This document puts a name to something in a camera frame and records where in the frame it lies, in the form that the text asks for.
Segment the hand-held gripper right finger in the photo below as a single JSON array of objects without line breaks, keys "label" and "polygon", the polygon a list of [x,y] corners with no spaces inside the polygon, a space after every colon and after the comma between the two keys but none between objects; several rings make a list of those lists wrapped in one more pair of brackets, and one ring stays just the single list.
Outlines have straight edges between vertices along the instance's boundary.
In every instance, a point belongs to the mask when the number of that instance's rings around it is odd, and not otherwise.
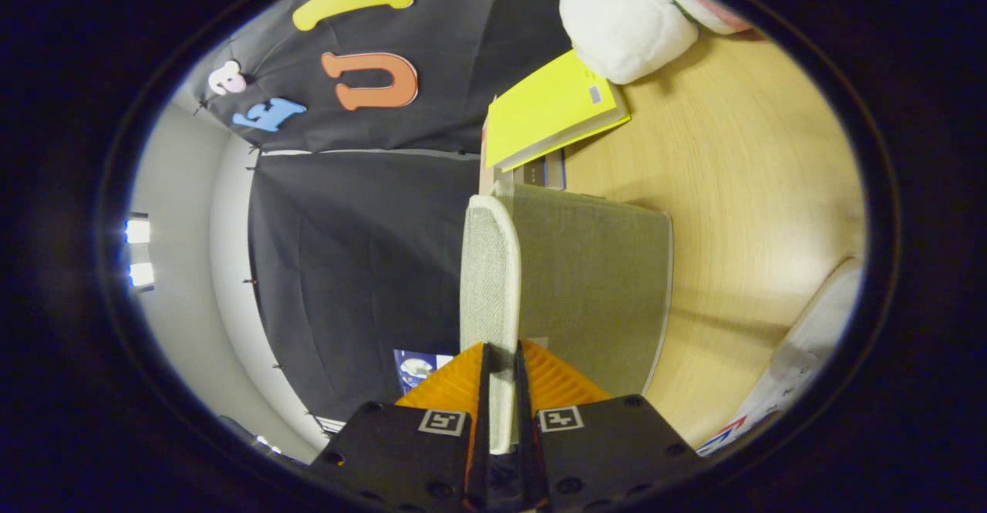
[{"label": "hand-held gripper right finger", "polygon": [[701,457],[643,396],[611,396],[528,339],[514,375],[523,491],[536,511],[642,511],[701,474]]}]

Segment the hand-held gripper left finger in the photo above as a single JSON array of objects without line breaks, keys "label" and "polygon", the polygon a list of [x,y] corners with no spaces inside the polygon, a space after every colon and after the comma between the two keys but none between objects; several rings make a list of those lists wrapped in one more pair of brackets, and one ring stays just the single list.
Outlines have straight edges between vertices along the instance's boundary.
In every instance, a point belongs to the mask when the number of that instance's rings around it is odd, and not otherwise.
[{"label": "hand-held gripper left finger", "polygon": [[364,403],[308,468],[373,512],[480,512],[487,505],[490,347],[461,352],[397,403]]}]

